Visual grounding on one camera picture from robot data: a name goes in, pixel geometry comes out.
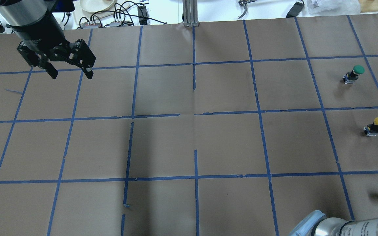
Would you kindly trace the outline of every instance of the metal bracket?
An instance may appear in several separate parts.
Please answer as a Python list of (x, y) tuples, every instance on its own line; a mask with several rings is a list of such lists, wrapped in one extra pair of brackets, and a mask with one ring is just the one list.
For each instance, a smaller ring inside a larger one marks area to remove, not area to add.
[(183, 25), (198, 26), (198, 0), (183, 0)]

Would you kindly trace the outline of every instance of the white plate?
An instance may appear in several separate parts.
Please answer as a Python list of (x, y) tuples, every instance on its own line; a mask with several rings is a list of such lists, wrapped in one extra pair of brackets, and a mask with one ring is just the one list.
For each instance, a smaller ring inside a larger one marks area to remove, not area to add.
[(109, 9), (114, 3), (113, 0), (80, 0), (81, 8), (91, 13)]

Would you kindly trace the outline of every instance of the blue plastic piece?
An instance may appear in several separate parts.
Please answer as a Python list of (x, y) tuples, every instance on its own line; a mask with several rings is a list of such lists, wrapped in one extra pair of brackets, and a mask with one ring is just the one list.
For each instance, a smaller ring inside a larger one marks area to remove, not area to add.
[(319, 210), (315, 210), (304, 218), (289, 234), (288, 236), (305, 236), (315, 224), (317, 224), (326, 215)]

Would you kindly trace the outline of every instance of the white surface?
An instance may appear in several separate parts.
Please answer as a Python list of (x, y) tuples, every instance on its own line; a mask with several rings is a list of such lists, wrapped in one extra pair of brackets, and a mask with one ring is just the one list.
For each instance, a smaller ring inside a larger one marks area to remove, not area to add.
[(115, 2), (113, 0), (80, 0), (80, 6), (86, 12), (97, 12), (109, 9)]
[[(285, 18), (288, 11), (294, 5), (296, 0), (257, 0), (247, 4), (247, 13), (242, 18), (244, 20), (252, 19), (269, 19), (269, 18)], [(150, 0), (147, 4), (148, 16), (169, 24), (177, 24), (182, 22), (183, 4), (182, 0)], [(138, 15), (137, 7), (133, 6), (129, 13)], [(202, 21), (236, 21), (237, 17), (243, 13), (243, 8), (239, 6), (238, 0), (198, 0), (198, 19)], [(378, 12), (368, 12), (363, 14), (372, 14)], [(63, 13), (54, 13), (55, 16), (63, 17)], [(309, 14), (307, 6), (303, 8), (298, 17), (316, 16)], [(5, 21), (0, 14), (0, 19), (5, 25)], [(138, 17), (132, 17), (135, 25), (138, 25)], [(113, 16), (109, 15), (102, 18), (103, 25), (113, 21)], [(153, 20), (148, 21), (149, 24), (161, 24)], [(66, 30), (76, 29), (78, 24), (74, 22), (71, 16)]]

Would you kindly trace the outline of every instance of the clear plastic bag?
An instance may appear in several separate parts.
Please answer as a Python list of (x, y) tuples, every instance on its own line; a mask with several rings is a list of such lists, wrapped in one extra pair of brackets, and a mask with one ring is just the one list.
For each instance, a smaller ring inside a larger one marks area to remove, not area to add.
[(311, 15), (354, 15), (361, 12), (358, 0), (306, 0)]

